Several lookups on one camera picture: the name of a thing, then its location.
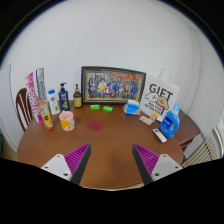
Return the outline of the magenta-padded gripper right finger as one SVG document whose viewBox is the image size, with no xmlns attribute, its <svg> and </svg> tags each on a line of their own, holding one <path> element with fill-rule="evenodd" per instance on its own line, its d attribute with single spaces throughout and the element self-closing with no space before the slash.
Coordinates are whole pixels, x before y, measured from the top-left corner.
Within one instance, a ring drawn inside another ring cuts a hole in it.
<svg viewBox="0 0 224 224">
<path fill-rule="evenodd" d="M 169 155 L 158 155 L 138 144 L 132 145 L 132 154 L 135 158 L 144 185 L 182 169 L 182 167 Z"/>
</svg>

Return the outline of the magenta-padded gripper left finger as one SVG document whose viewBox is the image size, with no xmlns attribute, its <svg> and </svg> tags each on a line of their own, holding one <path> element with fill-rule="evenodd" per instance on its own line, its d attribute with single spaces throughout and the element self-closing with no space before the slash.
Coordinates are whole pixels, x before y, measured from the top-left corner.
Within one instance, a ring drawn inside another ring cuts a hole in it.
<svg viewBox="0 0 224 224">
<path fill-rule="evenodd" d="M 85 144 L 66 155 L 56 154 L 42 169 L 79 185 L 91 154 L 91 145 Z"/>
</svg>

